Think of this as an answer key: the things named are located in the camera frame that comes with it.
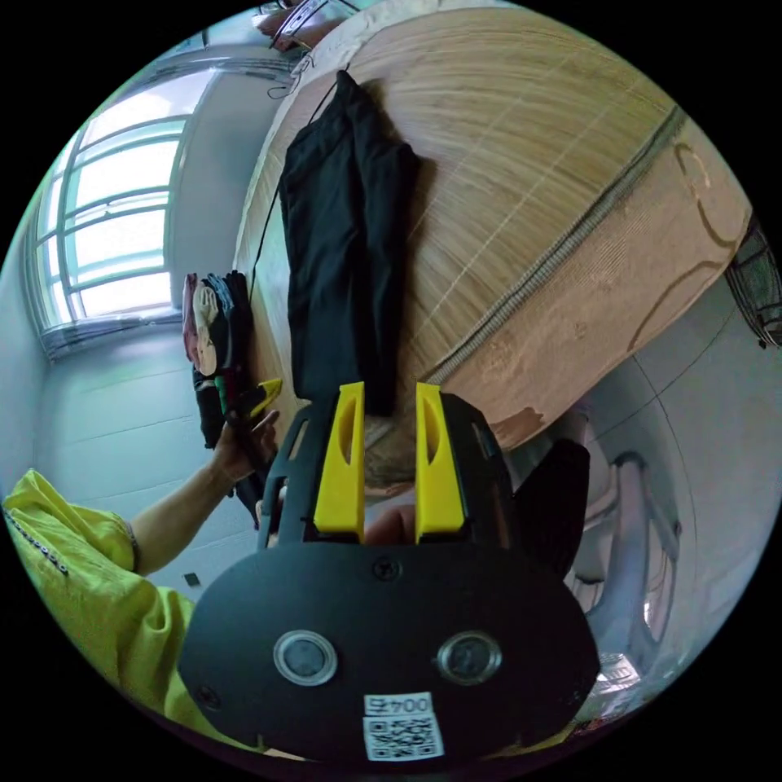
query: hanging clothes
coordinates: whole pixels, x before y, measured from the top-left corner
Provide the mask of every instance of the hanging clothes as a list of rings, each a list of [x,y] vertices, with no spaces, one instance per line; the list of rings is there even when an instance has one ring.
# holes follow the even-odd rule
[[[214,322],[220,314],[214,290],[200,280],[193,292],[193,317],[197,340],[195,349],[201,374],[211,377],[217,371],[217,351],[212,341]]]
[[[420,161],[386,138],[346,71],[285,156],[279,199],[291,275],[293,388],[300,399],[363,381],[366,411],[393,414],[410,202]]]
[[[193,294],[198,284],[197,275],[185,277],[182,289],[182,338],[185,343],[185,355],[194,367],[199,368],[198,359],[198,331],[196,330],[196,317],[193,313]]]
[[[253,333],[253,316],[247,280],[240,272],[232,271],[225,278],[210,274],[199,285],[209,291],[198,294],[204,318],[209,320],[206,332],[199,331],[199,338],[213,355],[213,372],[206,376],[194,365],[193,388],[204,446],[212,450],[222,434],[227,407],[252,386],[247,353]],[[208,352],[206,346],[202,346],[201,352]],[[269,467],[270,464],[266,465],[265,470],[254,472],[234,487],[256,529],[255,506],[263,499]]]

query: window frame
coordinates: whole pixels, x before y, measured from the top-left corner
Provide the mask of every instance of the window frame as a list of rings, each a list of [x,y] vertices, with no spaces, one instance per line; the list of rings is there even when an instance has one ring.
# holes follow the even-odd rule
[[[98,114],[91,117],[84,125],[74,134],[72,140],[68,141],[68,145],[64,148],[65,155],[64,163],[61,157],[54,162],[50,172],[47,174],[40,195],[36,198],[36,205],[31,214],[31,220],[29,223],[29,230],[27,233],[27,246],[29,248],[28,257],[30,263],[25,279],[28,288],[28,299],[33,310],[33,315],[38,323],[39,329],[44,332],[51,328],[57,328],[62,326],[71,325],[80,321],[89,320],[86,317],[84,306],[81,302],[81,292],[90,288],[97,288],[106,283],[119,282],[123,279],[136,279],[148,275],[158,275],[162,273],[168,273],[171,275],[172,283],[172,300],[174,298],[173,291],[173,269],[171,266],[171,220],[172,212],[175,209],[177,201],[177,190],[179,179],[181,177],[181,163],[182,158],[186,155],[191,136],[193,133],[194,125],[197,124],[197,113],[202,106],[203,102],[209,96],[209,93],[214,86],[219,82],[219,71],[214,68],[210,68],[211,76],[206,83],[205,88],[200,94],[192,114],[176,114],[171,116],[164,116],[154,120],[145,120],[143,122],[136,123],[135,125],[128,125],[125,128],[112,131],[111,133],[103,136],[102,138],[94,139],[88,143],[84,143],[84,139],[89,132],[92,121],[99,116]],[[112,105],[120,103],[123,99],[113,101]],[[153,128],[156,125],[170,126],[175,123],[182,123],[182,127],[179,130],[170,131],[168,133],[153,134],[146,138],[132,139],[134,133],[145,128]],[[88,152],[93,147],[97,147],[100,144],[110,142],[112,139],[119,139],[122,136],[129,136],[132,140],[126,143],[118,143],[116,146],[112,146],[106,149],[94,157],[90,157],[84,160],[83,153]],[[117,155],[129,149],[138,147],[145,147],[147,145],[157,143],[170,143],[176,141],[178,143],[176,152],[174,153],[173,162],[171,165],[171,171],[169,180],[165,185],[156,185],[153,187],[140,187],[132,190],[119,191],[106,195],[105,197],[93,200],[82,206],[77,206],[77,193],[79,184],[79,173],[87,165],[101,160],[103,158]],[[77,158],[82,157],[82,160],[77,163]],[[60,180],[58,203],[56,208],[56,217],[54,227],[48,231],[43,229],[46,227],[42,221],[48,220],[51,213],[51,196],[53,189],[56,187],[57,181]],[[133,198],[139,198],[144,196],[166,196],[165,201],[157,204],[143,204],[139,206],[133,206],[128,203],[126,208],[118,209],[114,212],[109,212],[108,207],[112,204],[118,204],[122,206],[123,202],[127,202]],[[80,215],[86,215],[91,211],[95,211],[102,206],[107,207],[107,211],[104,214],[96,216],[94,219],[88,219],[84,222],[78,223],[76,220]],[[133,214],[150,213],[156,211],[163,211],[163,236],[162,236],[162,248],[154,251],[146,251],[143,253],[128,253],[126,255],[117,255],[112,258],[106,258],[103,261],[99,261],[96,264],[90,264],[89,270],[98,270],[99,266],[112,266],[117,263],[121,263],[122,260],[132,261],[135,258],[143,258],[147,255],[150,258],[153,256],[159,257],[162,255],[163,264],[157,266],[150,266],[149,268],[141,270],[128,270],[118,272],[112,275],[99,275],[95,279],[86,280],[82,283],[78,283],[77,280],[72,281],[72,275],[68,270],[68,258],[77,258],[75,236],[77,231],[82,228],[90,226],[100,225],[104,222],[119,217],[127,217]],[[57,266],[58,274],[53,275],[51,273],[51,259],[49,254],[49,242],[55,239],[55,249],[57,252]],[[66,312],[60,312],[60,305],[58,305],[58,297],[55,295],[56,286],[61,285],[62,293],[65,299],[65,307],[67,309],[67,318],[64,317]],[[111,312],[108,317],[122,317],[123,315],[138,315],[147,311],[160,311],[160,308],[172,307],[171,301],[165,305],[142,305],[137,308],[129,308],[126,310],[118,310]]]

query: stack of folded clothes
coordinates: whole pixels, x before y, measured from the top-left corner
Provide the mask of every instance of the stack of folded clothes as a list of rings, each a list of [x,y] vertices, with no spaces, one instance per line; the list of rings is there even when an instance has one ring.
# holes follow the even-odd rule
[[[227,407],[253,387],[247,368],[253,312],[247,281],[238,271],[226,277],[185,278],[182,292],[182,336],[193,365],[193,387],[206,448],[220,439]],[[236,495],[257,528],[256,502],[263,497],[268,467],[240,481]]]

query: black pants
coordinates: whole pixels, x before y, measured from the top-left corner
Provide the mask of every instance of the black pants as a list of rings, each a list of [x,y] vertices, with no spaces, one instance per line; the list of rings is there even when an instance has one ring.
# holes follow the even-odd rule
[[[336,83],[321,117],[288,148],[279,183],[293,389],[314,400],[362,380],[366,412],[391,415],[420,162],[409,144],[385,137],[347,72]]]
[[[584,446],[559,440],[513,495],[521,546],[560,578],[573,567],[581,544],[589,460]]]

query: label sticker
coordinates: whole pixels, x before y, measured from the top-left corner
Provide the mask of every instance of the label sticker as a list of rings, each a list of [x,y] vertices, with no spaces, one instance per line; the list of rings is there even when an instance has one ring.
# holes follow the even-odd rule
[[[363,722],[370,760],[401,762],[445,754],[431,692],[366,695]]]

